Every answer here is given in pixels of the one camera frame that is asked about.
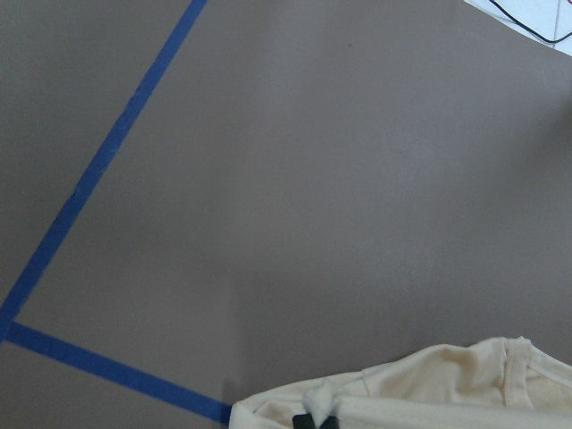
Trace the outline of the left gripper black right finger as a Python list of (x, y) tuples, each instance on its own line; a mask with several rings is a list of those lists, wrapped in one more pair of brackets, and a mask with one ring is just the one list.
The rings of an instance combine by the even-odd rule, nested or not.
[(319, 426), (319, 429), (339, 429), (339, 420), (336, 416), (328, 416)]

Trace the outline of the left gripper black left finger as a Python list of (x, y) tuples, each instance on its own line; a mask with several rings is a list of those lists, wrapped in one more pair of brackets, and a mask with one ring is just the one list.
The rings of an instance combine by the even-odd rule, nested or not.
[(294, 429), (314, 429), (314, 419), (310, 414), (295, 415), (292, 418)]

